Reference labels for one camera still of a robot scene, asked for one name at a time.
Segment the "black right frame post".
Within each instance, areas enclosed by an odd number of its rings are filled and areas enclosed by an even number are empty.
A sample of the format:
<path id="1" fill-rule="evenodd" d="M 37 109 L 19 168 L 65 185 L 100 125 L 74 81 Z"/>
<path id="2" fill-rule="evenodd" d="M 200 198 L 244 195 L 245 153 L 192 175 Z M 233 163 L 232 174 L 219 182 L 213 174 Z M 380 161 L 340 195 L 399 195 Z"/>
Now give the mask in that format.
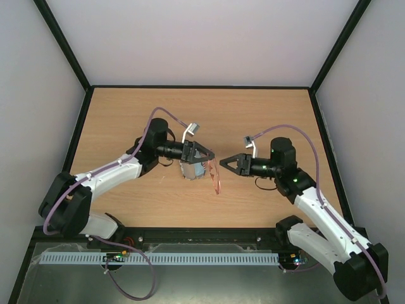
<path id="1" fill-rule="evenodd" d="M 341 30 L 332 49 L 330 50 L 326 60 L 322 64 L 320 71 L 318 72 L 311 87 L 309 88 L 310 95 L 315 95 L 318 92 L 319 88 L 321 87 L 322 83 L 326 79 L 329 71 L 333 67 L 334 63 L 336 62 L 336 60 L 339 57 L 340 53 L 342 52 L 344 46 L 346 45 L 347 41 L 351 37 L 355 28 L 357 27 L 358 23 L 360 22 L 362 16 L 366 12 L 370 3 L 371 3 L 371 0 L 359 0 L 356 3 L 352 13 L 350 14 L 349 18 L 347 19 L 343 29 Z"/>

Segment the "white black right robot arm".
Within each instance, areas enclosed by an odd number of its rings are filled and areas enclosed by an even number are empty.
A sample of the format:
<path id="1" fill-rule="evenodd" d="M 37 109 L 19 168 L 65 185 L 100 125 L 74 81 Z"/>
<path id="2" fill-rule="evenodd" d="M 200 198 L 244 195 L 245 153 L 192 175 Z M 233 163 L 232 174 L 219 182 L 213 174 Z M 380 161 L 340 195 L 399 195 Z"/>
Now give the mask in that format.
<path id="1" fill-rule="evenodd" d="M 295 215 L 277 222 L 277 243 L 309 253 L 331 273 L 348 300 L 381 291 L 388 274 L 386 248 L 371 243 L 335 210 L 310 175 L 297 166 L 290 139 L 276 137 L 270 149 L 269 158 L 240 153 L 220 160 L 220 165 L 239 176 L 274 180 L 278 192 L 311 219 L 319 234 Z"/>

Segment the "stars and stripes glasses case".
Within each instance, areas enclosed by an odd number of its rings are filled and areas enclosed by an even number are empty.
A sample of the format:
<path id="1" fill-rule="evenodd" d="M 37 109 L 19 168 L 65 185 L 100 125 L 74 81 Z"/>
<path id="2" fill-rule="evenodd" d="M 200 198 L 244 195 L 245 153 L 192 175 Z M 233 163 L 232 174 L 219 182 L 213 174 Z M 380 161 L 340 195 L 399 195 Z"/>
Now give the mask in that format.
<path id="1" fill-rule="evenodd" d="M 187 164 L 184 162 L 180 162 L 180 169 L 182 171 L 183 177 L 188 181 L 196 180 L 196 176 L 194 173 L 194 164 Z"/>

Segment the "black left frame post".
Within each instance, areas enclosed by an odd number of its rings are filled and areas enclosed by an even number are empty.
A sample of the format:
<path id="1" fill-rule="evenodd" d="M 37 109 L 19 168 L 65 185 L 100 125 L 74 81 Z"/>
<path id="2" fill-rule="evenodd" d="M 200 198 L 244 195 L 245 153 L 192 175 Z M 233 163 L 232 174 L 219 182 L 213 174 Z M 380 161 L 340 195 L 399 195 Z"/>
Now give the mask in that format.
<path id="1" fill-rule="evenodd" d="M 80 66 L 80 63 L 77 60 L 72 48 L 70 47 L 68 40 L 66 39 L 57 19 L 55 18 L 51 8 L 49 7 L 47 1 L 45 0 L 34 0 L 34 4 L 37 7 L 39 13 L 41 14 L 43 20 L 45 21 L 48 29 L 52 33 L 55 41 L 57 42 L 60 50 L 64 54 L 67 62 L 72 68 L 76 78 L 80 82 L 80 85 L 84 91 L 89 91 L 91 84 L 88 81 L 85 73 Z"/>

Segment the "black frame post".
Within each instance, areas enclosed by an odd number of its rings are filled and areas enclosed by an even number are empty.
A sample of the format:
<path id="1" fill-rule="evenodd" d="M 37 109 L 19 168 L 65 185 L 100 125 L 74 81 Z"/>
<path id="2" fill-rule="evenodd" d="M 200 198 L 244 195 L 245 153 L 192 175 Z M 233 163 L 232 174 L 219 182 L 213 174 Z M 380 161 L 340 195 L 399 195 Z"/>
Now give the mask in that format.
<path id="1" fill-rule="evenodd" d="M 80 66 L 80 63 L 77 60 L 72 48 L 70 47 L 68 40 L 66 39 L 57 19 L 55 18 L 51 8 L 49 7 L 47 1 L 45 0 L 34 0 L 34 4 L 37 7 L 39 13 L 41 14 L 43 20 L 45 21 L 48 29 L 52 33 L 55 41 L 57 42 L 60 50 L 64 54 L 67 62 L 72 68 L 76 78 L 80 82 L 80 85 L 84 91 L 89 91 L 91 84 L 88 81 L 85 73 Z"/>
<path id="2" fill-rule="evenodd" d="M 352 13 L 350 14 L 349 18 L 347 19 L 343 29 L 341 30 L 332 49 L 330 50 L 326 60 L 322 64 L 320 71 L 318 72 L 311 87 L 309 88 L 310 95 L 315 95 L 318 92 L 319 88 L 321 87 L 322 83 L 326 79 L 329 71 L 333 67 L 334 63 L 336 62 L 336 60 L 339 57 L 340 53 L 342 52 L 344 46 L 346 45 L 347 41 L 351 37 L 355 28 L 357 27 L 358 23 L 360 22 L 362 16 L 366 12 L 370 3 L 371 3 L 371 0 L 359 0 L 356 3 Z"/>

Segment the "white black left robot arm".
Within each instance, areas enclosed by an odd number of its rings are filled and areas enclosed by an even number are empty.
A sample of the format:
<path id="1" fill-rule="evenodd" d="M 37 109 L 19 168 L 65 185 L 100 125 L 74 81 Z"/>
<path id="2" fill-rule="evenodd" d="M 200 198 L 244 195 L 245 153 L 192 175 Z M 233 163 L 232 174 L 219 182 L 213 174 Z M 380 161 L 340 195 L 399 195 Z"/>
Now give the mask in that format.
<path id="1" fill-rule="evenodd" d="M 44 234 L 61 234 L 66 238 L 84 234 L 109 239 L 120 224 L 112 215 L 91 212 L 91 204 L 100 195 L 146 175 L 161 157 L 188 165 L 214 159 L 215 154 L 198 142 L 169 140 L 169 134 L 171 130 L 165 119 L 152 118 L 142 137 L 115 161 L 82 174 L 66 171 L 58 174 L 39 207 Z"/>

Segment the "red sunglasses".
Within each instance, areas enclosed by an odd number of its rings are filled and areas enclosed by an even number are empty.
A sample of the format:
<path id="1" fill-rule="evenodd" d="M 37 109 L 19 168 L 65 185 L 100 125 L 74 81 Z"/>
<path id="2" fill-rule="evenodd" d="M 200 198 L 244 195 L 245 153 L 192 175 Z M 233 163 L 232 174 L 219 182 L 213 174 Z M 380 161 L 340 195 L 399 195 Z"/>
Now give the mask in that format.
<path id="1" fill-rule="evenodd" d="M 220 178 L 220 169 L 219 169 L 220 166 L 219 166 L 216 158 L 213 158 L 212 160 L 208 160 L 204 164 L 204 166 L 213 183 L 213 188 L 214 188 L 215 194 L 219 195 L 221 193 L 221 178 Z"/>

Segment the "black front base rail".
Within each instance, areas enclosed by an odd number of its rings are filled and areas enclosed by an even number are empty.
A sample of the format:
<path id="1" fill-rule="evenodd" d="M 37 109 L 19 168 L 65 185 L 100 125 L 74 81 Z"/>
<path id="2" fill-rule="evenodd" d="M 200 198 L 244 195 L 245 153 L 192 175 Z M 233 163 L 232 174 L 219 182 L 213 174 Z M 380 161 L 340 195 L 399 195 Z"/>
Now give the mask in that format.
<path id="1" fill-rule="evenodd" d="M 108 239 L 146 251 L 157 244 L 236 244 L 255 250 L 282 250 L 276 229 L 121 227 Z"/>

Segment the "light blue cleaning cloth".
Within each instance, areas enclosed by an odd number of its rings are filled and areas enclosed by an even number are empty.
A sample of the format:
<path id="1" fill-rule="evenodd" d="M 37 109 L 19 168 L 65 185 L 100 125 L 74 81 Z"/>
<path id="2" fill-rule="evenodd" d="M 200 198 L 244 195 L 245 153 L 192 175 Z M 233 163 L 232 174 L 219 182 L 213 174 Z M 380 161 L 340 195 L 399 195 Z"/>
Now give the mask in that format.
<path id="1" fill-rule="evenodd" d="M 206 167 L 204 162 L 194 164 L 194 173 L 197 179 L 203 178 L 206 173 Z"/>

